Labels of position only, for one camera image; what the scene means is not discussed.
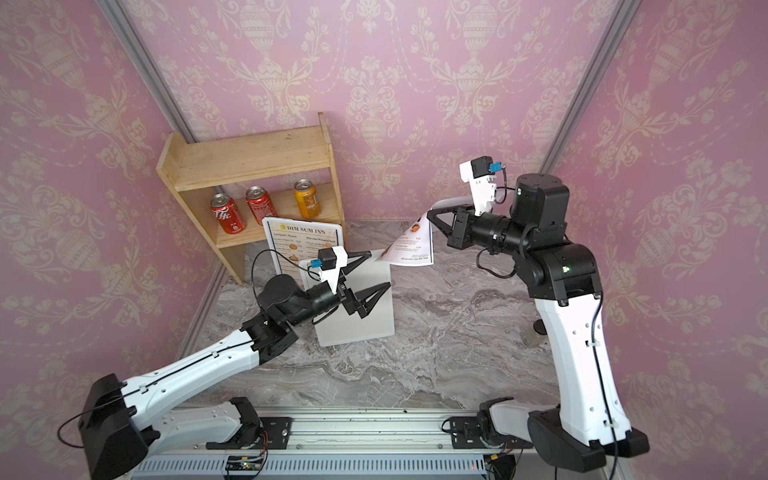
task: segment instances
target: robotic arm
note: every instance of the robotic arm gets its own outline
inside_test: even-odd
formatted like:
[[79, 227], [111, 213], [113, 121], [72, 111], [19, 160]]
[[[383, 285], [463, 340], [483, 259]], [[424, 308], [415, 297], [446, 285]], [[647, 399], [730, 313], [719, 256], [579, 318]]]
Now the robotic arm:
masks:
[[[460, 166], [462, 178], [485, 186], [494, 170], [490, 157]], [[616, 392], [603, 336], [603, 288], [592, 252], [565, 236], [568, 188], [547, 174], [517, 179], [509, 217], [490, 213], [483, 190], [475, 205], [431, 210], [427, 218], [450, 247], [478, 245], [491, 255], [515, 259], [515, 272], [528, 286], [552, 345], [561, 403], [542, 408], [500, 399], [478, 414], [486, 440], [506, 435], [532, 442], [550, 465], [586, 472], [605, 465], [605, 455], [633, 457], [648, 452], [647, 436], [630, 425]], [[478, 214], [478, 204], [484, 210]], [[452, 214], [452, 224], [439, 218]]]
[[92, 480], [112, 480], [147, 455], [208, 441], [208, 448], [238, 449], [255, 443], [263, 430], [245, 398], [215, 409], [171, 409], [225, 378], [264, 364], [298, 339], [293, 326], [329, 313], [339, 304], [348, 314], [368, 316], [390, 287], [380, 283], [355, 293], [345, 275], [371, 253], [322, 249], [313, 266], [322, 283], [301, 289], [289, 275], [272, 277], [257, 296], [259, 313], [239, 330], [162, 369], [120, 382], [115, 374], [91, 387], [78, 422]]
[[[577, 472], [600, 468], [606, 455], [648, 452], [647, 436], [631, 427], [616, 392], [594, 256], [565, 236], [568, 189], [551, 175], [521, 175], [509, 216], [496, 215], [491, 213], [492, 180], [500, 169], [490, 157], [462, 164], [460, 173], [470, 183], [474, 205], [434, 209], [427, 217], [450, 247], [478, 245], [491, 255], [513, 257], [515, 272], [535, 299], [552, 344], [561, 403], [540, 407], [514, 399], [487, 402], [478, 414], [483, 438], [492, 445], [514, 439], [531, 442], [550, 465]], [[443, 214], [451, 214], [452, 221], [441, 220]], [[367, 316], [390, 284], [354, 292], [345, 275], [370, 257], [370, 252], [348, 254], [342, 247], [322, 249], [312, 263], [320, 268], [320, 284], [305, 291], [292, 277], [277, 275], [257, 296], [259, 313], [228, 337], [124, 382], [115, 374], [97, 380], [78, 422], [91, 479], [112, 480], [148, 455], [205, 441], [209, 449], [257, 443], [263, 425], [245, 398], [213, 409], [171, 409], [283, 353], [297, 340], [295, 325], [339, 306], [350, 315], [356, 311], [361, 318]]]

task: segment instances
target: red can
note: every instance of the red can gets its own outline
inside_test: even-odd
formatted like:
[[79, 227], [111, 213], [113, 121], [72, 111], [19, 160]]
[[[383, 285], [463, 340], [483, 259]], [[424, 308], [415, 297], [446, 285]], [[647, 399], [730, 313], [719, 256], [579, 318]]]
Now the red can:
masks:
[[264, 217], [277, 217], [272, 198], [263, 187], [249, 188], [245, 193], [245, 199], [259, 225], [263, 225]]
[[245, 230], [245, 222], [237, 209], [235, 200], [232, 200], [227, 194], [216, 194], [210, 199], [210, 211], [214, 212], [214, 217], [221, 223], [221, 228], [229, 235], [240, 233]]

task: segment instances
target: menu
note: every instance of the menu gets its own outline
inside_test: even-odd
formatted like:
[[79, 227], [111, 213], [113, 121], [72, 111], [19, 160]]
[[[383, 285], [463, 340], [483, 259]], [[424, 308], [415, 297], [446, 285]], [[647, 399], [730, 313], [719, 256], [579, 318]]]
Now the menu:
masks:
[[[317, 258], [317, 250], [321, 248], [344, 244], [341, 226], [333, 223], [305, 222], [277, 217], [266, 217], [263, 222], [266, 242], [270, 248], [282, 253], [296, 264], [300, 260]], [[270, 253], [278, 274], [291, 275], [299, 285], [306, 287], [297, 266], [277, 253]]]
[[[430, 210], [471, 203], [472, 196], [448, 198], [436, 202]], [[432, 265], [435, 262], [435, 252], [432, 248], [433, 227], [432, 222], [427, 220], [427, 212], [424, 212], [408, 227], [408, 230], [384, 250], [379, 259], [400, 266]]]

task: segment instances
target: black cable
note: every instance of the black cable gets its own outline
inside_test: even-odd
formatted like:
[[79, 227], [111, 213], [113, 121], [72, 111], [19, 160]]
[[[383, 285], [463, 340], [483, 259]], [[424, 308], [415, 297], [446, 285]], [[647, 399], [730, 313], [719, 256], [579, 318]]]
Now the black cable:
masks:
[[256, 254], [256, 256], [253, 258], [253, 262], [250, 264], [250, 287], [253, 289], [253, 296], [256, 297], [256, 283], [253, 281], [253, 268], [256, 266], [256, 260], [259, 258], [259, 255], [261, 255], [264, 252], [274, 252], [280, 255], [286, 262], [290, 263], [294, 267], [298, 268], [299, 270], [304, 270], [312, 280], [320, 281], [320, 277], [317, 275], [317, 273], [313, 272], [312, 270], [308, 268], [303, 268], [299, 266], [298, 263], [294, 263], [293, 260], [286, 257], [282, 253], [278, 252], [277, 250], [273, 248], [265, 248], [264, 250], [261, 250], [259, 253]]
[[505, 201], [507, 201], [507, 190], [509, 190], [509, 187], [507, 187], [507, 169], [502, 168], [502, 175], [504, 176], [504, 198], [502, 198], [502, 201], [496, 200], [496, 193], [494, 192], [493, 202], [497, 205], [503, 204]]
[[598, 348], [597, 348], [597, 344], [594, 341], [594, 326], [598, 321], [598, 315], [600, 314], [600, 309], [602, 307], [603, 307], [603, 296], [601, 295], [600, 302], [598, 303], [598, 307], [594, 311], [594, 315], [592, 316], [592, 329], [591, 329], [592, 354], [594, 355], [594, 365], [598, 368], [598, 379], [600, 380], [600, 391], [603, 393], [603, 403], [605, 404], [605, 412], [608, 414], [608, 422], [611, 424], [611, 434], [614, 437], [614, 466], [611, 467], [611, 476], [608, 477], [608, 480], [614, 480], [614, 475], [616, 475], [616, 464], [618, 463], [618, 460], [619, 460], [619, 456], [618, 456], [619, 442], [616, 439], [616, 428], [614, 427], [613, 417], [611, 417], [611, 408], [608, 406], [608, 397], [605, 394], [605, 385], [603, 384], [603, 372], [600, 370], [600, 361], [598, 360]]
[[[265, 457], [265, 456], [269, 457], [269, 454], [266, 451], [266, 444], [268, 442], [268, 440], [267, 440], [268, 438], [269, 438], [269, 436], [267, 435], [266, 432], [264, 432], [263, 435], [261, 436], [261, 440], [262, 440], [264, 445], [263, 445], [263, 448], [261, 449], [261, 453], [256, 458], [254, 458], [254, 459], [247, 458], [245, 460], [243, 460], [243, 459], [240, 459], [240, 460], [227, 460], [226, 466], [224, 467], [224, 473], [227, 474], [227, 479], [231, 480], [231, 477], [230, 477], [230, 470], [231, 470], [231, 468], [230, 468], [230, 465], [229, 465], [230, 463], [233, 463], [233, 464], [234, 463], [239, 463], [241, 465], [243, 463], [248, 463], [248, 462], [250, 462], [250, 463], [257, 463], [259, 460], [261, 460], [262, 457]], [[261, 466], [259, 467], [259, 471], [253, 477], [251, 477], [252, 479], [256, 478], [257, 476], [259, 476], [259, 473], [261, 473], [262, 468], [264, 468], [264, 466], [266, 464], [266, 457], [264, 458], [264, 460], [261, 461]]]
[[264, 461], [261, 462], [261, 468], [259, 468], [259, 471], [253, 476], [253, 478], [258, 477], [261, 471], [266, 468], [266, 461], [270, 459], [270, 449], [268, 448], [269, 442], [270, 436], [264, 432]]
[[520, 465], [520, 461], [523, 459], [523, 449], [525, 447], [520, 447], [520, 455], [518, 455], [517, 460], [515, 460], [515, 468], [517, 468], [517, 465]]
[[491, 467], [491, 470], [492, 470], [492, 472], [493, 472], [493, 478], [494, 478], [495, 480], [504, 480], [504, 479], [502, 478], [502, 473], [501, 473], [501, 472], [498, 470], [498, 468], [496, 468], [496, 465], [493, 465], [493, 464], [491, 463], [491, 464], [489, 464], [488, 466], [489, 466], [489, 467]]
[[485, 268], [484, 266], [480, 265], [480, 255], [483, 252], [485, 252], [486, 250], [487, 250], [487, 248], [484, 248], [484, 249], [480, 250], [478, 252], [478, 256], [475, 258], [475, 265], [480, 270], [485, 270], [486, 272], [490, 273], [491, 275], [495, 276], [496, 278], [512, 278], [513, 276], [515, 276], [515, 274], [517, 273], [517, 270], [514, 267], [512, 267], [512, 271], [510, 273], [507, 273], [506, 275], [504, 275], [504, 274], [501, 274], [501, 273], [496, 273], [493, 270], [491, 270], [489, 268]]
[[[253, 340], [248, 340], [247, 342], [238, 343], [238, 344], [236, 344], [236, 345], [230, 345], [230, 346], [226, 346], [226, 347], [222, 348], [221, 350], [217, 350], [217, 351], [216, 351], [216, 353], [222, 353], [222, 352], [226, 352], [226, 351], [227, 351], [227, 350], [229, 350], [229, 349], [237, 348], [238, 346], [247, 345], [247, 344], [249, 344], [249, 343], [253, 343]], [[158, 382], [160, 382], [161, 380], [165, 380], [166, 378], [168, 378], [168, 377], [169, 377], [169, 376], [171, 376], [171, 375], [176, 375], [176, 374], [177, 374], [177, 373], [179, 373], [181, 370], [184, 370], [184, 369], [188, 369], [188, 368], [189, 368], [189, 367], [191, 367], [192, 365], [194, 365], [194, 364], [196, 364], [196, 363], [199, 363], [199, 362], [202, 362], [203, 360], [205, 360], [205, 359], [207, 359], [207, 358], [210, 358], [211, 356], [214, 356], [214, 353], [213, 353], [213, 352], [211, 352], [211, 353], [207, 354], [206, 356], [201, 356], [199, 359], [195, 360], [195, 361], [194, 361], [194, 362], [192, 362], [192, 363], [188, 363], [187, 365], [185, 365], [185, 366], [183, 366], [183, 367], [179, 368], [178, 370], [174, 370], [174, 371], [173, 371], [173, 372], [171, 372], [171, 373], [166, 373], [166, 374], [165, 374], [165, 375], [163, 375], [162, 377], [160, 377], [160, 378], [158, 378], [158, 379], [155, 379], [155, 380], [152, 380], [151, 382], [149, 382], [149, 383], [147, 384], [147, 387], [151, 387], [152, 385], [157, 385], [157, 383], [158, 383]]]
[[326, 318], [328, 318], [329, 316], [331, 316], [331, 314], [332, 314], [333, 312], [336, 312], [338, 309], [339, 309], [339, 306], [338, 306], [338, 305], [334, 306], [334, 307], [333, 307], [333, 309], [332, 309], [330, 312], [328, 312], [328, 313], [326, 313], [325, 315], [323, 315], [323, 318], [321, 318], [321, 319], [319, 319], [319, 320], [317, 320], [317, 321], [314, 321], [314, 320], [313, 320], [313, 321], [312, 321], [312, 324], [313, 324], [313, 325], [317, 325], [318, 323], [322, 322], [323, 320], [325, 320]]
[[122, 399], [124, 399], [125, 397], [127, 397], [129, 395], [133, 395], [136, 392], [138, 392], [138, 389], [134, 390], [133, 392], [126, 393], [125, 395], [121, 395], [121, 396], [115, 397], [112, 400], [110, 400], [109, 402], [102, 403], [101, 405], [95, 406], [92, 409], [89, 409], [89, 410], [86, 410], [84, 412], [78, 413], [74, 417], [70, 418], [66, 422], [64, 422], [61, 425], [59, 425], [58, 429], [56, 430], [56, 438], [58, 439], [59, 442], [63, 443], [67, 447], [72, 447], [73, 449], [82, 449], [82, 448], [84, 448], [83, 445], [75, 445], [74, 443], [70, 443], [70, 442], [67, 442], [66, 440], [64, 440], [64, 438], [61, 437], [61, 430], [65, 426], [67, 426], [69, 424], [69, 422], [71, 422], [72, 420], [79, 419], [80, 417], [82, 417], [86, 413], [91, 413], [91, 412], [93, 412], [95, 410], [103, 409], [105, 406], [110, 405], [111, 403], [115, 403], [118, 400], [122, 400]]

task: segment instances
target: pink wallpaper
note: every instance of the pink wallpaper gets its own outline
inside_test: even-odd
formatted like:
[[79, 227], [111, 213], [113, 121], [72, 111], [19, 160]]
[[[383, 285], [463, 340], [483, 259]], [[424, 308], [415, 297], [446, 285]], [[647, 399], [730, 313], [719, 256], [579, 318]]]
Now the pink wallpaper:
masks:
[[463, 161], [538, 168], [615, 0], [124, 4], [201, 140], [324, 111], [347, 218], [410, 219], [467, 192]]
[[768, 478], [768, 9], [643, 2], [555, 173], [607, 288], [637, 480]]
[[174, 358], [215, 263], [95, 2], [0, 2], [0, 47], [0, 476], [87, 478], [56, 428], [97, 378]]

